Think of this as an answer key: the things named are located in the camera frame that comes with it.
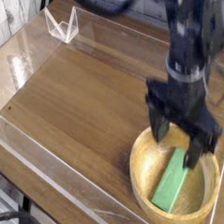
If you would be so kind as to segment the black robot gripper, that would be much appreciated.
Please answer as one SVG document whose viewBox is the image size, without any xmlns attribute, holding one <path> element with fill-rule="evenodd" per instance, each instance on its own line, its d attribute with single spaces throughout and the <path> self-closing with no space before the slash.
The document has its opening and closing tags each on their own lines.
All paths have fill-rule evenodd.
<svg viewBox="0 0 224 224">
<path fill-rule="evenodd" d="M 213 59 L 189 58 L 184 64 L 168 55 L 167 80 L 148 79 L 146 103 L 153 137 L 161 142 L 176 124 L 189 136 L 184 168 L 194 168 L 201 155 L 214 153 L 222 128 L 206 106 L 206 85 Z"/>
</svg>

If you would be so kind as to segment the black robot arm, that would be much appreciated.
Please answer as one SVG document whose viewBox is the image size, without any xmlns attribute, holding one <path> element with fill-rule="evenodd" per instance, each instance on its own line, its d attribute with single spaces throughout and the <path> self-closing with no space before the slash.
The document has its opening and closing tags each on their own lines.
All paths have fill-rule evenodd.
<svg viewBox="0 0 224 224">
<path fill-rule="evenodd" d="M 117 16 L 135 0 L 115 0 L 103 7 L 91 0 L 74 0 L 102 17 Z M 176 124 L 189 136 L 183 166 L 193 168 L 202 155 L 214 153 L 222 128 L 206 106 L 211 66 L 224 49 L 222 0 L 162 0 L 170 34 L 165 59 L 167 80 L 148 79 L 146 103 L 150 127 L 158 142 Z"/>
</svg>

